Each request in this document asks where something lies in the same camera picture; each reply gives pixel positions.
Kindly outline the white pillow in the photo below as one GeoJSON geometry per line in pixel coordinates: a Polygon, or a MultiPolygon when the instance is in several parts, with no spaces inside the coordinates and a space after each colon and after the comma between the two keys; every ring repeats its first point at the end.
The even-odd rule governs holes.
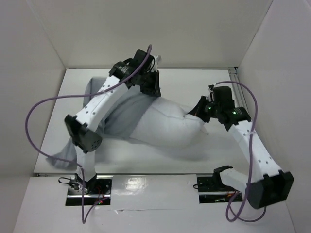
{"type": "Polygon", "coordinates": [[[186,147],[208,135],[204,122],[188,112],[191,107],[156,99],[143,114],[130,139],[158,147],[186,147]]]}

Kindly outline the grey pillowcase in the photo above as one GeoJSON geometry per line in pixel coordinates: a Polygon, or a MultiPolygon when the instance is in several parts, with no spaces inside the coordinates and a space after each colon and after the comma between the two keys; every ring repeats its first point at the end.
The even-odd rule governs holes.
{"type": "MultiPolygon", "coordinates": [[[[144,113],[155,100],[157,100],[157,97],[141,93],[138,86],[131,87],[109,109],[102,118],[96,132],[100,136],[106,134],[112,137],[128,139],[144,113]]],[[[75,146],[71,139],[60,152],[54,154],[51,158],[47,157],[46,161],[58,169],[73,170],[76,168],[76,165],[57,160],[57,158],[69,161],[77,160],[75,146]]]]}

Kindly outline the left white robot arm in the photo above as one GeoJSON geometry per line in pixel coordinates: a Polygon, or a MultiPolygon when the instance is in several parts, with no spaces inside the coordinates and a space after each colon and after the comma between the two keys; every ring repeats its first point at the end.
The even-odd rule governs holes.
{"type": "Polygon", "coordinates": [[[65,117],[77,156],[75,179],[84,193],[92,193],[96,188],[95,151],[103,140],[96,130],[102,118],[133,86],[138,86],[143,94],[160,97],[160,61],[161,56],[138,49],[133,58],[113,65],[102,87],[81,111],[65,117]]]}

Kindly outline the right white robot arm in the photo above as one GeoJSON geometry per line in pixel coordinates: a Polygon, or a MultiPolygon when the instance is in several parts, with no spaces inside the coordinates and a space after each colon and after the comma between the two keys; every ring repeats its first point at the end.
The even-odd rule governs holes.
{"type": "Polygon", "coordinates": [[[284,172],[273,160],[256,131],[255,119],[244,107],[237,107],[228,86],[209,86],[210,94],[202,96],[190,111],[208,123],[217,119],[238,143],[249,163],[247,176],[232,166],[214,169],[212,185],[217,190],[232,187],[240,191],[254,209],[285,201],[290,192],[294,177],[284,172]]]}

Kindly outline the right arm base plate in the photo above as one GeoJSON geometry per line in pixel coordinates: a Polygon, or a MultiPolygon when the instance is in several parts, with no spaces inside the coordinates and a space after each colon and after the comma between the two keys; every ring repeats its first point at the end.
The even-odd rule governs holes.
{"type": "Polygon", "coordinates": [[[197,176],[197,183],[193,185],[193,188],[198,191],[200,204],[229,202],[230,198],[238,193],[232,187],[216,184],[210,174],[197,176]]]}

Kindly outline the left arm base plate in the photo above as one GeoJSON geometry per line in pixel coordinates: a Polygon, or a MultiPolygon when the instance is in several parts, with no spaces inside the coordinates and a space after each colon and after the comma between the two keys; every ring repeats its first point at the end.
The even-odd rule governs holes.
{"type": "MultiPolygon", "coordinates": [[[[66,206],[81,206],[82,204],[82,188],[73,176],[70,178],[61,177],[59,183],[68,185],[66,206]]],[[[111,203],[112,176],[98,175],[95,186],[85,191],[84,205],[92,206],[96,202],[97,205],[110,205],[111,203]]]]}

